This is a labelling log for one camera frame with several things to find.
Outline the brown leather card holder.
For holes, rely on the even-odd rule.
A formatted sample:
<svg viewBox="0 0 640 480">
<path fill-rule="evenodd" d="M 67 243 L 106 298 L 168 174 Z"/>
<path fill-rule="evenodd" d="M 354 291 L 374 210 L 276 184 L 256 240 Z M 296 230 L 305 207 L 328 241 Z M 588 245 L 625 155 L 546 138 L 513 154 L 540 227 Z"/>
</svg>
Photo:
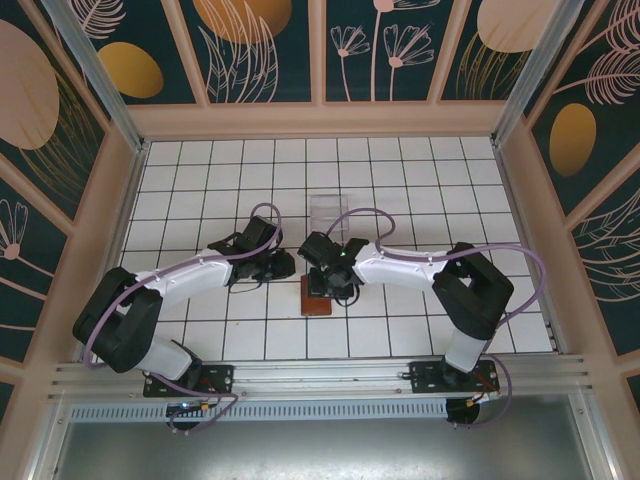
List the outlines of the brown leather card holder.
<svg viewBox="0 0 640 480">
<path fill-rule="evenodd" d="M 330 316 L 332 300 L 326 297 L 312 297 L 308 293 L 308 276 L 303 275 L 300 281 L 300 309 L 304 317 Z"/>
</svg>

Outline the clear plastic tray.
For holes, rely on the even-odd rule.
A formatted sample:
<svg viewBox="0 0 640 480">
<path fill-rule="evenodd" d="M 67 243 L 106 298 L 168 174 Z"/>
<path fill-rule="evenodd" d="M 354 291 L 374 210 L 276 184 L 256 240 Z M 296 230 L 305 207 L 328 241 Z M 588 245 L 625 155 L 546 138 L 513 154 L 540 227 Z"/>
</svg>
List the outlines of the clear plastic tray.
<svg viewBox="0 0 640 480">
<path fill-rule="evenodd" d="M 309 196 L 310 228 L 326 232 L 349 210 L 348 197 L 339 194 L 316 194 Z"/>
</svg>

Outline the grey metal panel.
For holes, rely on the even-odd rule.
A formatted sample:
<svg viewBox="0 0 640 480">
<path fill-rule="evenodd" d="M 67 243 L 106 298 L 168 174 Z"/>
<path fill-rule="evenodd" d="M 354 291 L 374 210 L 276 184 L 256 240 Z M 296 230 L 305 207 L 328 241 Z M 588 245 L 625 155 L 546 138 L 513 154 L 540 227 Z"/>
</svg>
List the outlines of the grey metal panel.
<svg viewBox="0 0 640 480">
<path fill-rule="evenodd" d="M 496 424 L 442 419 L 221 422 L 179 436 L 159 422 L 57 413 L 33 480 L 613 480 L 564 396 L 520 397 Z"/>
</svg>

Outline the black electronics module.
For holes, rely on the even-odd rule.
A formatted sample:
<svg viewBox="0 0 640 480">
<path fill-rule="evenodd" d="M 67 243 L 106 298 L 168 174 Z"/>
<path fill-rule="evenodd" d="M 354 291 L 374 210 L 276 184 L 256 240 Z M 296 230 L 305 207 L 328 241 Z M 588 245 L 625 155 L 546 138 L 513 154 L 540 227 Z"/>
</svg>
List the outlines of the black electronics module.
<svg viewBox="0 0 640 480">
<path fill-rule="evenodd" d="M 473 399 L 447 399 L 445 407 L 446 421 L 452 425 L 471 425 L 480 414 L 480 404 Z"/>
<path fill-rule="evenodd" d="M 166 424 L 173 433 L 187 432 L 196 428 L 210 410 L 207 401 L 169 403 L 165 410 Z"/>
</svg>

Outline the aluminium mounting rail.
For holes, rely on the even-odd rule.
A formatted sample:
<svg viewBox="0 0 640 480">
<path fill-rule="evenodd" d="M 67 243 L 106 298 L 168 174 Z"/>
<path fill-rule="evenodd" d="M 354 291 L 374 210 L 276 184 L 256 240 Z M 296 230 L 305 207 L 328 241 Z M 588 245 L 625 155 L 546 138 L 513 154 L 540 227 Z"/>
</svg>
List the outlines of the aluminium mounting rail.
<svg viewBox="0 0 640 480">
<path fill-rule="evenodd" d="M 401 378 L 410 358 L 238 361 L 232 392 L 242 400 L 329 400 L 406 398 L 409 382 Z M 582 357 L 558 354 L 497 355 L 501 387 L 512 380 L 513 394 L 578 394 L 593 384 Z M 124 402 L 143 399 L 143 373 L 89 370 L 80 363 L 56 368 L 47 399 L 64 402 Z"/>
</svg>

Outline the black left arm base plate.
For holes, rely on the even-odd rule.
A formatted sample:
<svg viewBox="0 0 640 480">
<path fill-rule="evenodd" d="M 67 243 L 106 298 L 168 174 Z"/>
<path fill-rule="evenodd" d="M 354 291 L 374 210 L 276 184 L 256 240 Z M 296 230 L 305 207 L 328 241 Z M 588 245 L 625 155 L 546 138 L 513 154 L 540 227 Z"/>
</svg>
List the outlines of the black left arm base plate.
<svg viewBox="0 0 640 480">
<path fill-rule="evenodd" d="M 232 365 L 211 364 L 190 368 L 178 380 L 170 380 L 166 385 L 154 376 L 145 377 L 143 385 L 144 398 L 174 398 L 186 396 L 183 389 L 196 392 L 200 397 L 211 397 L 215 394 L 229 394 L 234 381 Z"/>
</svg>

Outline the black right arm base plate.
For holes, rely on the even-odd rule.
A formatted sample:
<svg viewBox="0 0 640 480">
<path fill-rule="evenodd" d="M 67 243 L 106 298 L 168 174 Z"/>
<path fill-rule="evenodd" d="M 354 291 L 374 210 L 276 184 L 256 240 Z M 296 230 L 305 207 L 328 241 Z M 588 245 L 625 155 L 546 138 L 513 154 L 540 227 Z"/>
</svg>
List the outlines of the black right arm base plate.
<svg viewBox="0 0 640 480">
<path fill-rule="evenodd" d="M 461 372 L 444 360 L 415 361 L 403 378 L 414 393 L 476 394 L 499 392 L 496 365 L 492 360 L 479 360 L 468 373 Z"/>
</svg>

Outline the aluminium side rail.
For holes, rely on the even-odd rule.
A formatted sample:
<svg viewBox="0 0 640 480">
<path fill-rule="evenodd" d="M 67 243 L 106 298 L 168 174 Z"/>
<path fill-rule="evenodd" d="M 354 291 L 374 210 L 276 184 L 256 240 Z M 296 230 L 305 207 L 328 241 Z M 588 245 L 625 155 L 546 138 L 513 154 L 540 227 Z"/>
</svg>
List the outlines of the aluminium side rail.
<svg viewBox="0 0 640 480">
<path fill-rule="evenodd" d="M 566 354 L 568 347 L 562 331 L 562 316 L 553 293 L 552 248 L 560 232 L 560 224 L 556 201 L 549 196 L 549 181 L 544 167 L 540 165 L 539 154 L 528 140 L 513 137 L 496 148 L 495 153 L 507 183 L 509 200 L 514 205 L 522 244 L 533 250 L 544 263 L 544 270 L 540 270 L 533 260 L 528 265 L 533 270 L 532 277 L 544 283 L 539 303 L 552 332 L 553 345 L 560 353 Z"/>
<path fill-rule="evenodd" d="M 144 142 L 139 150 L 131 157 L 130 168 L 126 181 L 120 191 L 117 209 L 109 231 L 108 241 L 105 243 L 105 250 L 101 258 L 101 264 L 97 270 L 95 280 L 92 285 L 93 293 L 106 276 L 107 272 L 114 267 L 118 267 L 121 261 L 121 254 L 126 243 L 126 235 L 129 228 L 130 217 L 135 209 L 138 188 L 144 175 L 145 164 L 148 158 L 150 144 Z"/>
</svg>

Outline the aluminium corner post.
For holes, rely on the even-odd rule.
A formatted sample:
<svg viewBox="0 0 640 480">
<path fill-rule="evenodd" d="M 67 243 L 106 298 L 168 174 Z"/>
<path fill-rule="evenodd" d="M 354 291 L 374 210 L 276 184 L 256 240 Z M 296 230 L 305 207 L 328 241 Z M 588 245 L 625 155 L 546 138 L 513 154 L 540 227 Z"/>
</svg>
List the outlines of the aluminium corner post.
<svg viewBox="0 0 640 480">
<path fill-rule="evenodd" d="M 143 147 L 143 137 L 99 59 L 97 51 L 72 12 L 72 7 L 66 0 L 41 1 L 74 58 L 84 68 L 89 82 L 93 85 L 126 143 L 135 153 L 140 153 Z"/>
<path fill-rule="evenodd" d="M 521 119 L 525 107 L 575 24 L 583 3 L 584 0 L 559 0 L 552 11 L 492 132 L 492 144 L 497 150 L 504 146 Z"/>
</svg>

